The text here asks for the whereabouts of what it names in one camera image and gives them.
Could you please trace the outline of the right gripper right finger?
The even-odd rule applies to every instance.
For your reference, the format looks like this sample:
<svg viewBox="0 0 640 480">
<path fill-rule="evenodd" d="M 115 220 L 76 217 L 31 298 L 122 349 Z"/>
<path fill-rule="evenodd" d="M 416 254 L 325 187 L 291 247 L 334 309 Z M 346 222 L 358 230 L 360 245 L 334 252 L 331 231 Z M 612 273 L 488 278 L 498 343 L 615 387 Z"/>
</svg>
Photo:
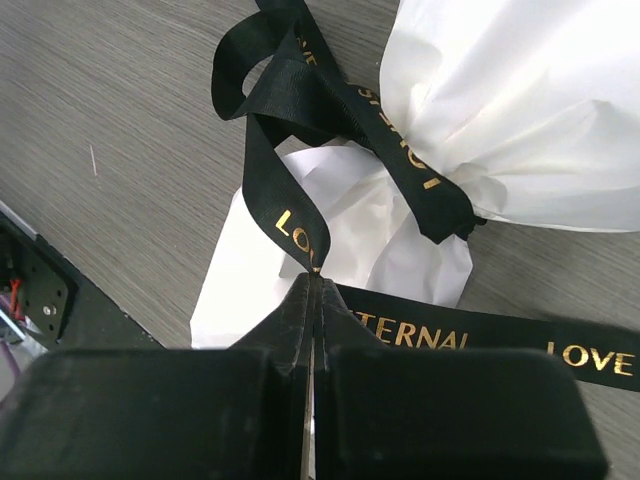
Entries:
<svg viewBox="0 0 640 480">
<path fill-rule="evenodd" d="M 384 345 L 312 282 L 320 479 L 602 479 L 578 385 L 533 350 Z"/>
</svg>

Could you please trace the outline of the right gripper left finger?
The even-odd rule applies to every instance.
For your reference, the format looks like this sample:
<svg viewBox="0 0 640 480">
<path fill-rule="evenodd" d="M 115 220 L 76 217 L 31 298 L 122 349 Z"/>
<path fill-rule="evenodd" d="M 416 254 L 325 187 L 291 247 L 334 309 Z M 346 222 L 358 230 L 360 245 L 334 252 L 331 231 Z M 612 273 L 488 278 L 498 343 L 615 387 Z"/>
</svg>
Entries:
<svg viewBox="0 0 640 480">
<path fill-rule="evenodd" d="M 1 410 L 5 479 L 304 479 L 314 279 L 226 349 L 67 350 Z"/>
</svg>

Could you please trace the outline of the white wrapping paper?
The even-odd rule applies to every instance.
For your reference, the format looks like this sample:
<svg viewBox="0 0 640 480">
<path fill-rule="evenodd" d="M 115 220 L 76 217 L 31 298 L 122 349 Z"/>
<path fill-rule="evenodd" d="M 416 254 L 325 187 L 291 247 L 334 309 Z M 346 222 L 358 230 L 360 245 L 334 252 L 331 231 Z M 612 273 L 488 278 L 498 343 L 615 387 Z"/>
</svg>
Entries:
<svg viewBox="0 0 640 480">
<path fill-rule="evenodd" d="M 403 1 L 375 89 L 348 81 L 326 46 L 305 44 L 306 62 L 376 93 L 383 131 L 398 136 L 402 165 L 421 175 L 420 199 L 451 182 L 477 226 L 638 229 L 637 2 Z M 276 153 L 329 227 L 319 276 L 457 304 L 473 231 L 438 246 L 421 240 L 390 175 L 344 134 L 314 147 L 292 136 Z M 191 317 L 195 348 L 233 344 L 305 272 L 260 231 L 241 188 Z"/>
</svg>

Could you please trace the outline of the black ribbon gold letters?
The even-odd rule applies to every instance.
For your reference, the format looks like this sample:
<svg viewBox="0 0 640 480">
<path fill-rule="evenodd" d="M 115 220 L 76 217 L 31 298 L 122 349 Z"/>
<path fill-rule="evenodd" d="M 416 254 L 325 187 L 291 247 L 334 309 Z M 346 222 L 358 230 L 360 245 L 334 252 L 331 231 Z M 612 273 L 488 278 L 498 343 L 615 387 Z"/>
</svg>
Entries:
<svg viewBox="0 0 640 480">
<path fill-rule="evenodd" d="M 332 66 L 306 62 L 303 47 L 327 46 L 304 2 L 264 1 L 228 31 L 213 60 L 212 102 L 224 119 L 246 119 L 241 192 L 252 220 L 273 245 L 312 277 L 329 254 L 329 227 L 276 147 L 289 137 L 310 146 L 344 134 L 389 174 L 421 240 L 438 246 L 464 240 L 480 222 L 467 196 L 451 182 L 418 196 L 421 175 L 403 166 L 396 134 L 382 129 L 376 93 L 346 83 Z M 577 320 L 533 320 L 437 306 L 386 294 L 380 288 L 341 286 L 350 313 L 384 343 L 411 348 L 529 348 L 563 360 L 578 380 L 635 391 L 639 335 Z"/>
</svg>

